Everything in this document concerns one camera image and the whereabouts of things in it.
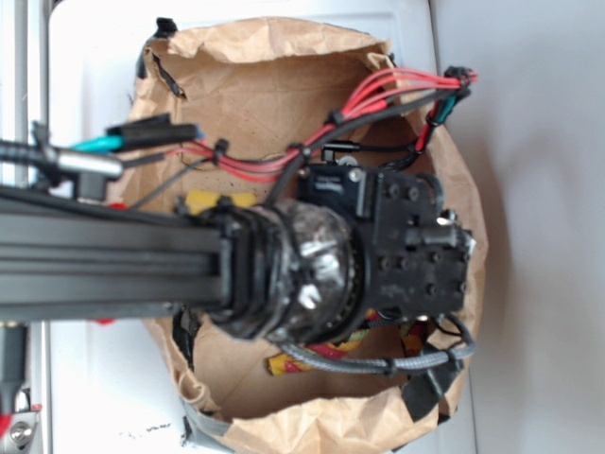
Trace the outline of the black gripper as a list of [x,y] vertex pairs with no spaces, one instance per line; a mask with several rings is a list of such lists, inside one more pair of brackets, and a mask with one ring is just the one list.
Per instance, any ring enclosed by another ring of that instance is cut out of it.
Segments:
[[467,290],[473,238],[433,174],[375,171],[359,221],[368,259],[364,302],[388,317],[414,320],[458,312]]

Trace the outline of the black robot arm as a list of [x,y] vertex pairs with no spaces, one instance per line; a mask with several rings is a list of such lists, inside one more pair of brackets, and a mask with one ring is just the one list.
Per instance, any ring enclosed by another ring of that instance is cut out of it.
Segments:
[[292,199],[197,215],[1,192],[5,322],[206,313],[243,340],[347,337],[459,311],[474,247],[429,174],[313,165]]

